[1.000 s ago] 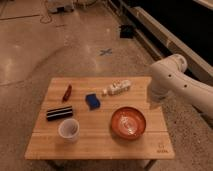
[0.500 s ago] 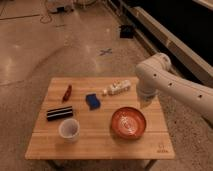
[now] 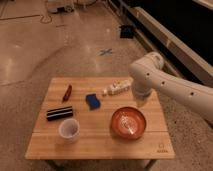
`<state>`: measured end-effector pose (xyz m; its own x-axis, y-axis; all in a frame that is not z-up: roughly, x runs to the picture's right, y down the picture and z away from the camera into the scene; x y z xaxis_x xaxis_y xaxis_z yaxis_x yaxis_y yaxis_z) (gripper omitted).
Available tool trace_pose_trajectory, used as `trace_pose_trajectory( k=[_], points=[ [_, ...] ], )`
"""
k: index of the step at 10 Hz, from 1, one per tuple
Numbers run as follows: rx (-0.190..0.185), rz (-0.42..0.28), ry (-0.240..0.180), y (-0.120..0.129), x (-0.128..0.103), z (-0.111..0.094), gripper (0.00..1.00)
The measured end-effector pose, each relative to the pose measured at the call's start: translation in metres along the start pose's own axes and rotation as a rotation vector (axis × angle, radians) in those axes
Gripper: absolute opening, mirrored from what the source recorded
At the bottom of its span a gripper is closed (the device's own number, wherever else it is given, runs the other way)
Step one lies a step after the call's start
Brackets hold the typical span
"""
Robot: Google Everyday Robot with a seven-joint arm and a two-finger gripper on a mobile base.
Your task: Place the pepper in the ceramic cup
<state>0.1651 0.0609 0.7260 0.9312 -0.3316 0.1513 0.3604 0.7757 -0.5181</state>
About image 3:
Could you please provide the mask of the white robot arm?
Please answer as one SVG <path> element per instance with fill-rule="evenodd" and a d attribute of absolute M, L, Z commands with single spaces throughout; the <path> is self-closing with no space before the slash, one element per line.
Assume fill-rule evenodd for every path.
<path fill-rule="evenodd" d="M 163 66 L 164 59 L 158 52 L 147 53 L 134 61 L 129 67 L 133 95 L 144 100 L 155 89 L 189 107 L 213 125 L 213 88 L 167 74 L 162 70 Z"/>

